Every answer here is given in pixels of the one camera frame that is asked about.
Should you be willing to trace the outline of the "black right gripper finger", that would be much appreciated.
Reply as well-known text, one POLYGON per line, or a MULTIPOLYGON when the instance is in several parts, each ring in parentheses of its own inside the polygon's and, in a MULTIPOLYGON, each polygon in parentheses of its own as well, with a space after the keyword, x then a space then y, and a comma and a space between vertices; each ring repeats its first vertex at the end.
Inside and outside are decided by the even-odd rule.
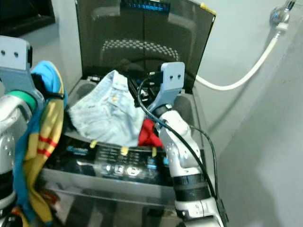
POLYGON ((143 79, 138 77, 132 77, 132 76, 125 76, 127 78, 127 85, 128 85, 128 91, 130 91, 130 94, 132 97, 135 97, 137 94, 139 85, 141 85, 143 79))

